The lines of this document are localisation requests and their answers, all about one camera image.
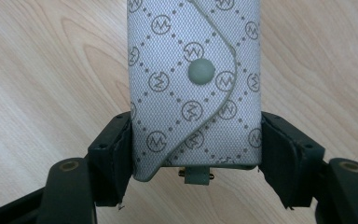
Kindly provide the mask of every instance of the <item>wooden table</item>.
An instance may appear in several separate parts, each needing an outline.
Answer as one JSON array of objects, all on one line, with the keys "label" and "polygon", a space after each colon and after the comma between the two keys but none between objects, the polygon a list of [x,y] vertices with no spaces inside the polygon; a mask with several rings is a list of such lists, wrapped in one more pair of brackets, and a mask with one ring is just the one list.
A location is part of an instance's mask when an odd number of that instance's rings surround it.
[{"label": "wooden table", "polygon": [[[0,0],[0,205],[44,186],[128,111],[126,1]],[[263,110],[358,161],[358,1],[262,1]],[[100,223],[315,223],[287,211],[257,170],[215,170],[210,187],[177,169],[133,179]]]}]

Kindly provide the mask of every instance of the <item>gray snap button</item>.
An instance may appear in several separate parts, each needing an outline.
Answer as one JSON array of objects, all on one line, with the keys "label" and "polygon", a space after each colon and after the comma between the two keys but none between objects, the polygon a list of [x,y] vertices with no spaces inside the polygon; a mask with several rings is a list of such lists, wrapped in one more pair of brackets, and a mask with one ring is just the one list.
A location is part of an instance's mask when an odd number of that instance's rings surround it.
[{"label": "gray snap button", "polygon": [[205,85],[212,81],[215,70],[211,61],[197,59],[188,67],[188,78],[194,84]]}]

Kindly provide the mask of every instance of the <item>wallet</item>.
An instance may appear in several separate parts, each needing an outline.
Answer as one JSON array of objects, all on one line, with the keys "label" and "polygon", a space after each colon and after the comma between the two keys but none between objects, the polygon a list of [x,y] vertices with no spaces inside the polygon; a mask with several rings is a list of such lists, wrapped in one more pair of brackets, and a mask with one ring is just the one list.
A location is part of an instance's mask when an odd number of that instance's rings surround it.
[{"label": "wallet", "polygon": [[258,0],[129,0],[133,177],[261,162]]}]

